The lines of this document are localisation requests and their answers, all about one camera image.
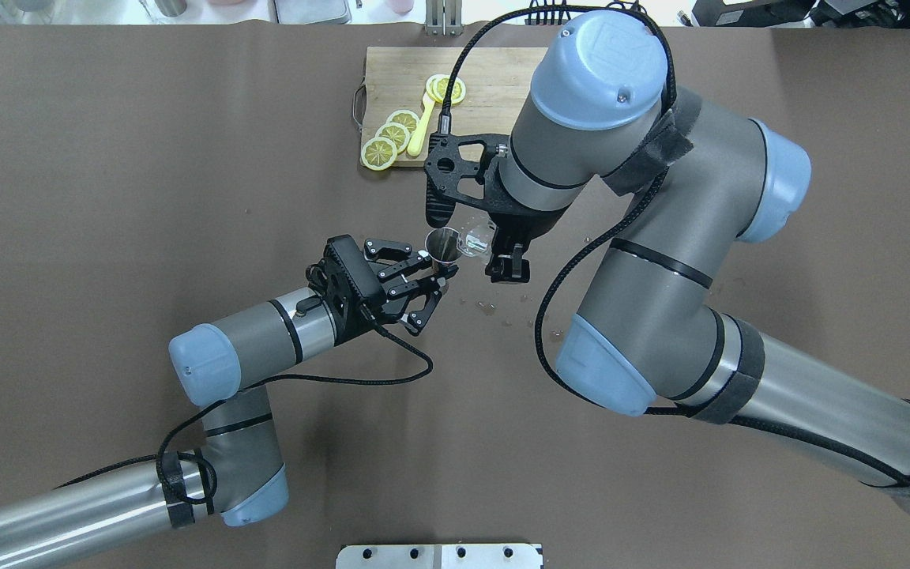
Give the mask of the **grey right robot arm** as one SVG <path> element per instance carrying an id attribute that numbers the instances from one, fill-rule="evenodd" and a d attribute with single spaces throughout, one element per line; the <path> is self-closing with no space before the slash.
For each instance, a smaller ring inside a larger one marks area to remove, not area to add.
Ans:
<path id="1" fill-rule="evenodd" d="M 544 234 L 589 180 L 634 195 L 588 248 L 602 262 L 552 377 L 588 402 L 751 428 L 840 469 L 910 514 L 910 401 L 863 384 L 718 312 L 707 295 L 731 247 L 773 237 L 802 204 L 811 161 L 793 141 L 675 83 L 662 32 L 634 10 L 566 23 L 495 160 L 492 190 Z"/>

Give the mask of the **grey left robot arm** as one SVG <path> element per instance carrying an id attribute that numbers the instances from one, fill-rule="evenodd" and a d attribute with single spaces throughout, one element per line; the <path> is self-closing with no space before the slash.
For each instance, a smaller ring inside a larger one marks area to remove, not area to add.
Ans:
<path id="1" fill-rule="evenodd" d="M 167 350 L 195 414 L 154 454 L 0 507 L 0 568 L 60 567 L 206 516 L 242 527 L 278 514 L 288 469 L 267 386 L 297 379 L 295 365 L 369 332 L 431 372 L 430 357 L 389 327 L 418 336 L 427 326 L 457 273 L 455 242 L 329 238 L 302 288 L 173 338 Z"/>

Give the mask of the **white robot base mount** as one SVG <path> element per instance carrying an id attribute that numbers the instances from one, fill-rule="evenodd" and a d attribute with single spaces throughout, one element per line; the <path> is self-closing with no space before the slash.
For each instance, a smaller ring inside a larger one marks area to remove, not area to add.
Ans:
<path id="1" fill-rule="evenodd" d="M 542 546 L 528 543 L 352 545 L 336 568 L 545 568 Z"/>

